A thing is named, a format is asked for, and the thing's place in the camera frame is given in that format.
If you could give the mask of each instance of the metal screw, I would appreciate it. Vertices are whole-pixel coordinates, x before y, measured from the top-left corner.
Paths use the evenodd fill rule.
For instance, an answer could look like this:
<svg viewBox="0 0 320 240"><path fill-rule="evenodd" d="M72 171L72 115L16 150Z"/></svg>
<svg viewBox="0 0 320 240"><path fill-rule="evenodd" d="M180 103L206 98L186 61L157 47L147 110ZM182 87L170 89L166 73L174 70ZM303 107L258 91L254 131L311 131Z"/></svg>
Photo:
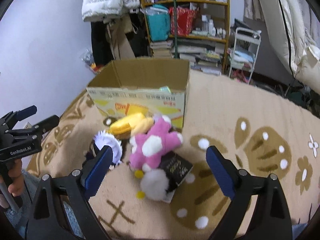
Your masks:
<svg viewBox="0 0 320 240"><path fill-rule="evenodd" d="M244 169L240 169L240 170L239 170L239 174L240 174L241 176L247 176L247 175L248 175L247 171L244 170Z"/></svg>
<svg viewBox="0 0 320 240"><path fill-rule="evenodd" d="M48 175L48 174L44 174L44 175L42 176L42 179L43 179L43 180L49 179L49 175Z"/></svg>
<svg viewBox="0 0 320 240"><path fill-rule="evenodd" d="M72 175L73 176L78 176L80 174L80 171L79 170L74 170L73 172L72 172Z"/></svg>
<svg viewBox="0 0 320 240"><path fill-rule="evenodd" d="M272 179L272 180L277 180L278 179L278 177L277 177L277 175L276 174L270 174L270 178Z"/></svg>

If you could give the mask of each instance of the red gift bag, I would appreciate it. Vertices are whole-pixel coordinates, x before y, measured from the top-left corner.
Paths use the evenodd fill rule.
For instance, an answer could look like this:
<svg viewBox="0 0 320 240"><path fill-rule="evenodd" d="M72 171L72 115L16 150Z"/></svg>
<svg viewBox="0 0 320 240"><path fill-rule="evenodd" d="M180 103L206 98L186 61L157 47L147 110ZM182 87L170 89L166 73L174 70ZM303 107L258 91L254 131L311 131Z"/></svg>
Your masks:
<svg viewBox="0 0 320 240"><path fill-rule="evenodd" d="M174 8L169 8L171 33L174 34ZM178 35L188 35L192 32L193 20L196 18L197 11L188 8L177 7L177 30Z"/></svg>

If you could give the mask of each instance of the green pole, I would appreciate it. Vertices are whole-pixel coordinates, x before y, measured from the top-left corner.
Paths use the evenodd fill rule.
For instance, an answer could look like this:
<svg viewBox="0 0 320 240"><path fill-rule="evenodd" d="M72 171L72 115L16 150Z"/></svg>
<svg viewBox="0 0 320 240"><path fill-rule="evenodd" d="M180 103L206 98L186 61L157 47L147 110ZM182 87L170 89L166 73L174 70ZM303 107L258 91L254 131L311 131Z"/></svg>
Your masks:
<svg viewBox="0 0 320 240"><path fill-rule="evenodd" d="M174 58L178 58L178 24L177 24L177 0L173 0L174 19Z"/></svg>

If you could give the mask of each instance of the black book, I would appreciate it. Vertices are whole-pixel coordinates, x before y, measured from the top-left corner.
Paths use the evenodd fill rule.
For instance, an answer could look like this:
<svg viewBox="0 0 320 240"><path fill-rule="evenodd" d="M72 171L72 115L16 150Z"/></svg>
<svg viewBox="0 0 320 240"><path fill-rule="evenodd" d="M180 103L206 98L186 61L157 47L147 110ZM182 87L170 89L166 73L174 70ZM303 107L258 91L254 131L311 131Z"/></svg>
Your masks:
<svg viewBox="0 0 320 240"><path fill-rule="evenodd" d="M169 179L169 189L167 191L172 192L179 187L192 170L192 167L192 163L175 152L171 151L162 156L159 169L164 170Z"/></svg>

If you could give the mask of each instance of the white rolling cart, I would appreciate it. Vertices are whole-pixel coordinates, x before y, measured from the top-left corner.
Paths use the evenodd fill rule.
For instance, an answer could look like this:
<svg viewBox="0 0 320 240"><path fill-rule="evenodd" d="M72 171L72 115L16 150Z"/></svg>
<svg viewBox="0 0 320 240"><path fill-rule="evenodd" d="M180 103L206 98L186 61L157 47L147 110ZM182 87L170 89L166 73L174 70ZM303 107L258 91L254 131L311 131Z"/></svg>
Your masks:
<svg viewBox="0 0 320 240"><path fill-rule="evenodd" d="M235 56L237 40L247 41L249 43L257 45L257 51L254 54L254 62L252 64L251 68L241 67L241 66L239 66L239 64L234 62L234 56ZM252 74L253 74L253 71L254 71L254 67L255 67L256 61L257 61L257 56L258 56L258 52L259 52L260 43L261 43L260 32L257 32L257 31L254 31L254 30L250 30L250 29L246 29L246 28L242 28L242 27L236 28L235 44L234 44L234 47L233 47L233 52L231 53L231 57L230 57L230 70L229 70L229 75L228 75L229 78L230 78L230 75L231 75L231 70L233 68L240 69L240 70L245 70L245 71L249 71L250 72L250 77L249 77L248 84L250 83L250 80L251 80L251 77L252 77Z"/></svg>

